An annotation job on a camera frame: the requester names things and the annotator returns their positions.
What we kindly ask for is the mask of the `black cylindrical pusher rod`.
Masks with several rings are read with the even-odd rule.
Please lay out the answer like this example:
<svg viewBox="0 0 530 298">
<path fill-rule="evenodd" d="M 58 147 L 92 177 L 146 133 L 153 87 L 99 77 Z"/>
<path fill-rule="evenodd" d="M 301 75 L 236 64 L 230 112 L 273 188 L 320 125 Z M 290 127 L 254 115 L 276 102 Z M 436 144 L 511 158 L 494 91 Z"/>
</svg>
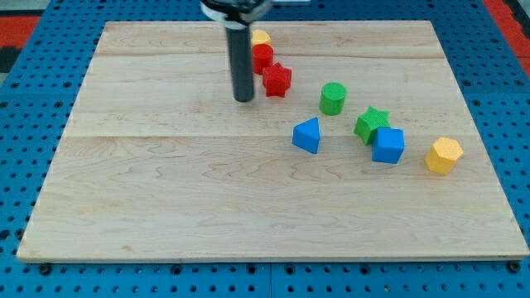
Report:
<svg viewBox="0 0 530 298">
<path fill-rule="evenodd" d="M 234 99 L 246 103 L 254 97 L 253 64 L 249 27 L 225 29 Z"/>
</svg>

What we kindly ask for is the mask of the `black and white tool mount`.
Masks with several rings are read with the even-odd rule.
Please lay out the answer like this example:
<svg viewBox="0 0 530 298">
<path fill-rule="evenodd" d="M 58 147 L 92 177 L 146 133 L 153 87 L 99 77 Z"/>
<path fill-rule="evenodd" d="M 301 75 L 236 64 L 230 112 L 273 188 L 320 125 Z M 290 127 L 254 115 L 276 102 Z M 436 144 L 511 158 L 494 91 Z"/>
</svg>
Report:
<svg viewBox="0 0 530 298">
<path fill-rule="evenodd" d="M 201 11 L 228 29 L 244 29 L 270 11 L 272 0 L 200 0 Z"/>
</svg>

